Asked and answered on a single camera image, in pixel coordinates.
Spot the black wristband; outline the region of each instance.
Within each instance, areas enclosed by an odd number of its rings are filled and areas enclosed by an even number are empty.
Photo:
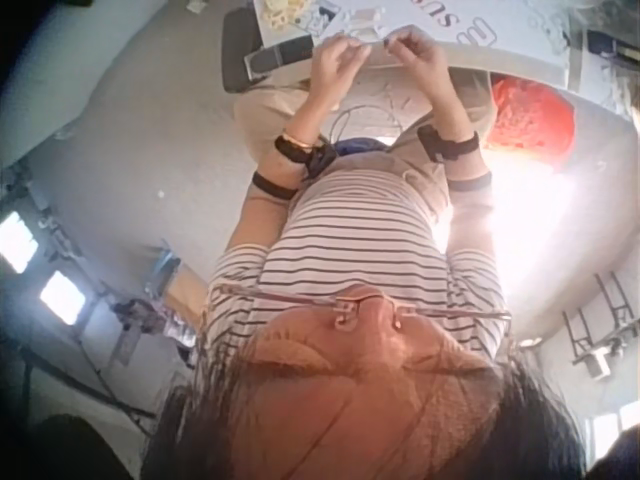
[[[474,132],[473,138],[464,142],[443,140],[432,125],[418,129],[418,139],[432,162],[442,163],[444,160],[455,161],[461,155],[468,155],[480,148],[480,136]]]
[[[311,159],[312,152],[308,152],[295,143],[291,143],[282,135],[276,138],[274,146],[276,147],[276,150],[293,163],[306,165],[309,162],[309,159]]]
[[[449,190],[452,192],[475,192],[490,187],[493,180],[491,172],[471,180],[448,180]]]
[[[264,193],[268,193],[272,197],[278,198],[280,200],[291,200],[298,193],[297,190],[290,190],[288,188],[281,187],[280,185],[276,185],[273,182],[270,182],[258,172],[253,174],[252,183],[256,186],[256,188],[262,190]]]

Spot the nose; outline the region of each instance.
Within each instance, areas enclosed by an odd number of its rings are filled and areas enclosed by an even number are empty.
[[[407,357],[407,343],[393,300],[373,287],[362,287],[347,297],[358,301],[357,311],[336,327],[350,337],[352,361],[400,368]]]

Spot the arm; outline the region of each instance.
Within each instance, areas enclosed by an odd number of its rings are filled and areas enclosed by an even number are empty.
[[[470,140],[475,132],[451,82],[442,47],[419,29],[408,27],[391,34],[387,48],[409,69],[431,103],[440,137],[455,142]],[[445,173],[450,184],[469,182],[487,175],[489,168],[476,150],[457,161],[445,162]],[[447,252],[473,249],[493,255],[491,188],[469,192],[450,188],[450,197],[453,218]]]
[[[286,125],[285,131],[303,143],[314,144],[328,112],[322,102],[310,97]],[[275,147],[258,167],[258,173],[264,178],[290,190],[300,187],[305,172],[304,165],[289,161]],[[280,238],[288,212],[289,202],[250,185],[242,205],[240,221],[231,235],[227,250],[249,243],[271,247]]]
[[[347,94],[370,53],[370,47],[344,35],[331,37],[316,49],[309,97],[284,131],[301,144],[314,145],[329,112]],[[280,187],[297,190],[304,180],[306,167],[289,161],[273,147],[258,166],[258,173]],[[251,185],[227,249],[243,244],[270,248],[280,238],[288,209],[289,202]]]

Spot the hand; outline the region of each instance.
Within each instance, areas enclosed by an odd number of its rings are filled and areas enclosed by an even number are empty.
[[[387,51],[407,67],[433,104],[455,95],[444,49],[416,26],[403,27],[385,40]]]
[[[313,52],[309,101],[327,112],[339,104],[370,53],[371,47],[344,34],[325,40]]]

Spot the glasses frame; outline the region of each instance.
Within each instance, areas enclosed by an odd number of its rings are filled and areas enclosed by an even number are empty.
[[[232,295],[236,297],[249,297],[253,299],[259,300],[272,300],[276,302],[284,302],[291,303],[294,305],[308,305],[312,307],[331,307],[337,313],[340,314],[349,314],[358,309],[358,305],[370,297],[371,295],[366,295],[361,298],[349,298],[349,297],[326,297],[326,298],[315,298],[308,297],[305,295],[297,295],[297,294],[289,294],[289,293],[279,293],[269,290],[262,290],[261,288],[256,287],[243,287],[241,285],[225,282],[220,285],[214,287],[214,291],[219,291],[224,295]],[[497,320],[501,322],[505,322],[508,325],[508,330],[511,327],[512,315],[511,313],[504,310],[494,310],[492,312],[481,312],[479,310],[470,310],[470,309],[460,309],[460,308],[420,308],[415,305],[411,305],[408,303],[397,302],[393,300],[396,307],[396,314],[400,314],[402,316],[424,316],[430,318],[478,318],[478,319],[486,319],[486,320]]]

